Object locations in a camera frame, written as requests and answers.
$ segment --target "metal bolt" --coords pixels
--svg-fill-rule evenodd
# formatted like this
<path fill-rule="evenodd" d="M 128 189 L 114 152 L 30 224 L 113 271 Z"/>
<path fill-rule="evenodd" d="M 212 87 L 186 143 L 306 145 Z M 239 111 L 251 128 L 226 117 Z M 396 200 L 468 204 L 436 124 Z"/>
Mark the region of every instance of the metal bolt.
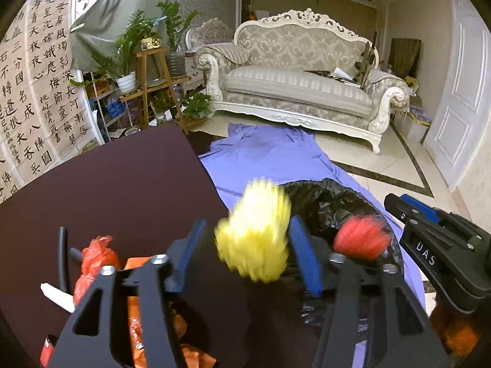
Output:
<path fill-rule="evenodd" d="M 169 260 L 167 255 L 155 255 L 152 257 L 152 264 L 163 264 Z"/>
<path fill-rule="evenodd" d="M 101 268 L 102 275 L 112 275 L 116 272 L 116 268 L 113 265 L 105 265 Z"/>
<path fill-rule="evenodd" d="M 395 264 L 384 264 L 383 270 L 387 274 L 397 274 L 399 272 L 399 268 Z"/>
<path fill-rule="evenodd" d="M 333 253 L 329 256 L 329 261 L 331 263 L 344 263 L 346 260 L 346 256 L 340 253 Z"/>

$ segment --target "white door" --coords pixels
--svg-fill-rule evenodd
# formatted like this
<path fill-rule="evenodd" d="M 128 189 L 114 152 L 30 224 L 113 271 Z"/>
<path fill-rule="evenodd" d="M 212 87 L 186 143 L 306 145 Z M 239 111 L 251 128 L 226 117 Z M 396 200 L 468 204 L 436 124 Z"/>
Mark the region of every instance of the white door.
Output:
<path fill-rule="evenodd" d="M 425 147 L 454 190 L 488 123 L 491 34 L 469 0 L 451 0 L 452 52 L 442 99 Z"/>

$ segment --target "red plastic bag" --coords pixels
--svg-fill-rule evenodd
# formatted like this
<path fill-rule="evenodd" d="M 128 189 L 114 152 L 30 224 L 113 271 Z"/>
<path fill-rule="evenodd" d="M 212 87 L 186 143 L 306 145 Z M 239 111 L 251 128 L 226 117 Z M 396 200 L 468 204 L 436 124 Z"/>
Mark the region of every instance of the red plastic bag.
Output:
<path fill-rule="evenodd" d="M 105 265 L 113 265 L 121 269 L 116 252 L 107 247 L 112 241 L 112 236 L 98 236 L 90 241 L 88 248 L 82 251 L 82 275 L 75 283 L 73 291 L 73 304 L 77 306 L 82 296 L 87 292 L 101 268 Z"/>

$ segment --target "red fuzzy ball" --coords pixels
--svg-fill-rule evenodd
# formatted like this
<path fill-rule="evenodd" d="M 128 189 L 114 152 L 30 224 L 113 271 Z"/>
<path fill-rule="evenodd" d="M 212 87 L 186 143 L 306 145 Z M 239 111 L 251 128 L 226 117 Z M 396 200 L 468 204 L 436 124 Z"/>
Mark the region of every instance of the red fuzzy ball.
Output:
<path fill-rule="evenodd" d="M 334 251 L 354 259 L 375 260 L 389 246 L 390 240 L 380 221 L 370 216 L 355 216 L 338 231 Z"/>

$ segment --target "yellow object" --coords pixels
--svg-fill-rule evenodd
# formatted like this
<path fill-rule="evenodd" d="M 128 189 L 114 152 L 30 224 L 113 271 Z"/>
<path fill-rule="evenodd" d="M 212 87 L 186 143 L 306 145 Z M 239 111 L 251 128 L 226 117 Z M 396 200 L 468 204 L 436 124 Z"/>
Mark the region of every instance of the yellow object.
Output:
<path fill-rule="evenodd" d="M 288 258 L 286 230 L 291 204 L 283 188 L 254 180 L 228 219 L 215 228 L 218 256 L 253 281 L 276 281 Z"/>

